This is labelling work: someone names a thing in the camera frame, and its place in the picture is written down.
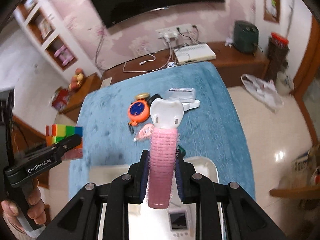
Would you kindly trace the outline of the person left hand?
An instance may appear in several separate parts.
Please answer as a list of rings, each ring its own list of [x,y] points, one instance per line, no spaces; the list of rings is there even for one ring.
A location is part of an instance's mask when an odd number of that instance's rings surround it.
[[[33,190],[29,194],[28,203],[30,208],[28,210],[29,218],[33,219],[34,222],[38,225],[43,225],[46,220],[46,213],[44,210],[44,202],[41,199],[41,191],[39,190],[37,184],[33,186]],[[17,219],[19,215],[18,207],[15,203],[4,200],[1,202],[1,207],[4,213],[4,217],[7,221],[17,230],[25,233],[24,228],[21,226],[20,222]]]

